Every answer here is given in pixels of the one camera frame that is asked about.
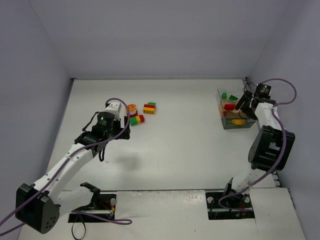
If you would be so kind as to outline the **yellow striped lego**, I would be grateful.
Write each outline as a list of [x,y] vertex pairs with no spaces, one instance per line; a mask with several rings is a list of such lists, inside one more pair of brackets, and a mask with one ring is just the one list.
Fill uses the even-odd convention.
[[245,124],[245,120],[244,119],[233,119],[232,124],[237,125],[237,126],[242,126]]

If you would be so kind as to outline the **green yellow red lego stack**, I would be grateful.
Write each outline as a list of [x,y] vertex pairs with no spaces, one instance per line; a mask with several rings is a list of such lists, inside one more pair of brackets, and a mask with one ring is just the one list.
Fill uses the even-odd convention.
[[139,124],[143,124],[145,122],[145,117],[140,114],[140,115],[136,115],[136,116],[132,116],[130,118],[130,125],[131,126],[136,126]]

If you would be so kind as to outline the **red stepped lego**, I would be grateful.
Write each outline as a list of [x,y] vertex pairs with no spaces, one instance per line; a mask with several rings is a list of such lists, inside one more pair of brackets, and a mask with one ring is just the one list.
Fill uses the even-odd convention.
[[236,104],[231,104],[231,103],[225,104],[225,105],[223,106],[223,109],[224,109],[225,111],[234,111],[234,110],[236,109]]

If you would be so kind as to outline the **red round flower lego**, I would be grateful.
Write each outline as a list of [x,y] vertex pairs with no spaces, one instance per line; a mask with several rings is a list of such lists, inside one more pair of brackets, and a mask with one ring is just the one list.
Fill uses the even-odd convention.
[[135,109],[130,109],[129,110],[129,115],[130,115],[130,118],[135,118],[136,116],[139,115],[138,110],[136,108]]

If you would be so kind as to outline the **green sloped lego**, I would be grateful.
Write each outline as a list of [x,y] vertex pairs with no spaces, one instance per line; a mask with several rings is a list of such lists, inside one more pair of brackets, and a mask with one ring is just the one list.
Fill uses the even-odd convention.
[[222,98],[222,99],[226,99],[227,97],[228,97],[227,93],[226,93],[226,92],[223,92],[222,95],[221,95],[221,98]]

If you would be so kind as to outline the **yellow round printed lego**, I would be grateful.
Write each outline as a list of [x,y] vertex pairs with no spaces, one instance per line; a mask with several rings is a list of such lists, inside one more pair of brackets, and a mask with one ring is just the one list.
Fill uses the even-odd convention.
[[136,110],[137,106],[135,104],[129,104],[128,105],[128,109],[130,112],[133,112],[134,110]]

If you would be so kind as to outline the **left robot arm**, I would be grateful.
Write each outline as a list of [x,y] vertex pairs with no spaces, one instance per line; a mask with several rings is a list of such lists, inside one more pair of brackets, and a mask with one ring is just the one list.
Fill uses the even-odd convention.
[[15,217],[41,234],[48,233],[58,219],[73,210],[95,209],[101,201],[101,190],[88,182],[69,193],[63,193],[69,181],[112,140],[130,138],[130,118],[124,116],[124,127],[111,112],[98,112],[97,123],[78,136],[66,155],[43,177],[31,185],[22,184],[16,191]]

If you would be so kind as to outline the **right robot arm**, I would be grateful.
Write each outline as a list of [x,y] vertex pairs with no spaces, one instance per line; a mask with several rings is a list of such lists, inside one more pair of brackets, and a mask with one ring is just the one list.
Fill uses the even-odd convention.
[[224,209],[243,211],[242,203],[250,189],[268,175],[281,171],[289,158],[296,136],[287,131],[278,115],[280,103],[271,99],[271,86],[263,81],[255,91],[245,90],[235,106],[248,119],[258,122],[259,132],[248,153],[248,167],[226,184],[218,205]]

